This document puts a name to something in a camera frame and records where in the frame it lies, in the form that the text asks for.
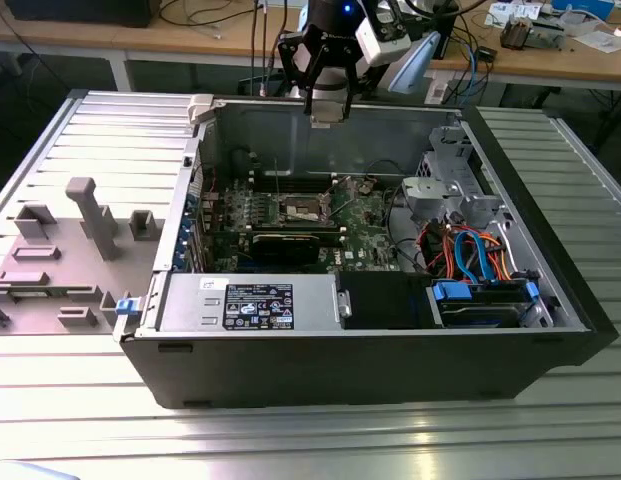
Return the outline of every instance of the blue latch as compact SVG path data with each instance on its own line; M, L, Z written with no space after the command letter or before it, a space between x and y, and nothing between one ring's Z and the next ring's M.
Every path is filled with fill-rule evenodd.
M472 291L467 283L463 282L438 282L433 287L435 300L471 300Z
M136 315L142 310L141 297L122 298L117 301L117 305L114 307L117 315Z
M536 300L537 298L539 298L539 289L534 283L532 282L526 283L526 290L528 290L528 294L533 300Z

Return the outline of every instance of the wooden table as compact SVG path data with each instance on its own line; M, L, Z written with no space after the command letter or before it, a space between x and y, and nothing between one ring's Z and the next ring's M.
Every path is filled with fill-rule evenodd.
M198 5L207 8L223 3L221 0L190 0L190 11ZM200 14L197 19L208 21L250 8L249 0L235 0L220 12ZM104 58L110 62L117 88L133 89L128 72L128 61L146 60L220 65L250 64L251 15L246 14L219 24L214 38L211 29L200 30L170 25L156 18L146 29L108 25L79 25L58 22L21 22L2 8L13 28L37 53ZM184 22L183 9L177 4L166 13L168 18ZM491 81L507 84L565 86L576 88L621 89L621 51L604 54L572 39L558 50L526 49L512 51L499 46L500 30L482 27L483 14L468 14L470 30L482 45L498 51ZM274 42L281 25L281 8L270 8L268 13L267 46ZM291 8L287 28L294 30L298 9ZM257 24L256 55L261 56L262 16ZM10 29L0 19L0 51L27 52ZM427 73L435 82L448 82L466 69L458 45L452 43L446 58L432 62Z

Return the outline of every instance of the blue cable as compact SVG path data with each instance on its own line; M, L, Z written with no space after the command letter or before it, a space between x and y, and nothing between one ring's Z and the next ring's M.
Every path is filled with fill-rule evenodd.
M488 256L486 254L486 247L483 244L483 241L475 232L464 231L457 235L457 238L454 241L454 259L457 262L457 266L459 270L461 270L464 275L466 275L472 283L479 283L477 277L473 275L473 273L468 270L463 263L463 258L461 258L461 246L463 244L463 238L466 235L470 235L474 242L477 244L477 256L479 257L479 265L481 266L481 273L486 280L494 280L494 272L492 268L490 268L490 264L488 263Z
M459 105L463 105L466 100L468 100L468 98L470 98L470 92L472 91L472 87L474 87L474 81L477 77L477 61L474 58L474 53L472 52L472 47L470 45L468 45L467 43L463 44L466 47L466 50L468 50L468 55L470 55L470 64L472 66L472 75L470 76L470 86L468 87L468 89L466 90L465 95L463 96L463 98L461 99L461 101L459 102Z

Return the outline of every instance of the workbench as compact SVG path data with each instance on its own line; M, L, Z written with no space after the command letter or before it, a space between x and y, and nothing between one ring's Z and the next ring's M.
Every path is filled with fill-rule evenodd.
M204 0L191 0L189 8L195 10ZM248 0L237 2L220 12L203 14L197 18L219 18L226 14L247 10ZM145 60L155 62L176 62L214 65L250 65L251 15L246 14L219 24L215 39L210 33L193 28L170 25L156 18L146 29L125 28L111 25L81 25L57 22L15 21L7 8L4 15L14 29L40 54L92 57L105 59L110 63L117 89L134 90L129 71L129 62ZM621 50L611 54L568 39L561 51L535 50L512 51L499 46L500 30L483 28L486 10L469 13L471 32L482 45L498 51L490 81L499 84L543 85L602 90L621 89ZM184 21L183 9L170 8L166 15L177 22ZM274 41L282 21L282 9L273 7L268 14L267 45ZM621 14L614 12L611 21L621 22ZM295 30L298 23L298 9L291 8L287 28ZM256 56L260 57L262 21L257 23ZM0 51L27 53L10 29L0 19ZM440 82L459 78L467 67L458 45L448 48L443 60L431 63L426 76Z
M10 218L26 201L79 218L64 194L73 175L94 177L117 218L135 208L165 218L165 193L192 134L189 101L116 92L66 100L0 195L0 257L17 234ZM544 138L561 123L532 110L484 112L513 135L524 128ZM529 158L526 138L503 142ZM546 143L556 149L559 142ZM544 212L573 237L572 247L596 242L582 260L611 261L621 245L606 226L621 214L606 212L621 207L592 197L597 182L611 191L615 184L603 169L592 174L596 160L581 162L577 153L588 156L545 152L554 160L513 164L544 196ZM562 185L562 175L574 181ZM143 188L153 188L152 200L130 194ZM590 234L579 237L584 227ZM621 478L621 260L613 265L598 295L620 338L585 365L553 370L507 401L167 410L111 335L2 336L0 459L81 480Z

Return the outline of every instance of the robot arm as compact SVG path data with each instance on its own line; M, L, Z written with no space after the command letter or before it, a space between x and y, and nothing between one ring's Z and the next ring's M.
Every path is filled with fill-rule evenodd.
M386 2L389 9L379 10L378 0L310 0L303 31L282 35L281 62L288 82L305 92L306 114L312 113L315 88L325 70L345 71L342 119L346 119L354 95L374 90L389 64L408 51L411 41L399 5L396 0ZM302 49L308 57L303 71L295 62ZM369 68L359 78L356 65L362 57ZM340 90L343 84L324 84L321 90L331 87Z

